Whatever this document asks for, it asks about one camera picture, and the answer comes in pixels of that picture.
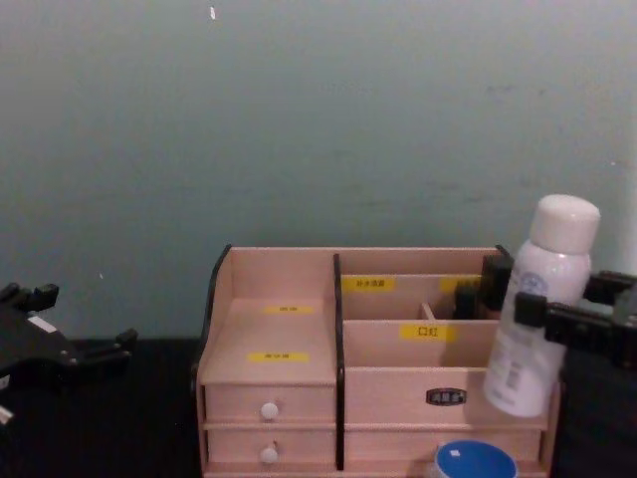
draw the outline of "blue container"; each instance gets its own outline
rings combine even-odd
[[[447,443],[436,452],[440,478],[516,478],[516,462],[500,448],[473,440]]]

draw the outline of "white drawer knob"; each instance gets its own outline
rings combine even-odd
[[[266,420],[274,420],[279,414],[279,408],[275,403],[269,401],[268,403],[264,403],[261,407],[261,416]]]
[[[279,452],[274,445],[270,445],[263,450],[261,450],[261,462],[267,465],[271,465],[272,463],[276,463],[279,461]]]

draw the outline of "black surface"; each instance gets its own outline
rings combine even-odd
[[[0,477],[196,477],[196,341],[141,341],[127,374],[68,395],[0,394]]]
[[[128,373],[68,396],[0,394],[16,413],[0,431],[0,477],[197,477],[189,371],[197,341],[141,341]],[[570,354],[556,476],[637,473],[637,375]]]

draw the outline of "yellow sticker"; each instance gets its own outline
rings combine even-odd
[[[248,361],[310,361],[310,354],[301,352],[258,352],[248,354]]]
[[[404,325],[400,326],[400,338],[405,341],[453,342],[456,329],[453,326]]]
[[[480,275],[468,275],[468,276],[450,276],[440,279],[440,292],[451,293],[456,290],[459,284],[468,284],[471,286],[480,285]]]
[[[388,292],[395,285],[396,278],[387,276],[349,276],[340,282],[343,292]]]
[[[315,310],[310,306],[268,306],[266,314],[311,314]]]

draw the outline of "white spray bottle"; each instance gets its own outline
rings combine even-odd
[[[590,276],[588,255],[599,210],[568,195],[544,197],[535,210],[530,239],[514,264],[491,352],[484,393],[491,404],[515,416],[542,414],[557,380],[565,347],[544,339],[544,330],[515,323],[518,292],[575,305]]]

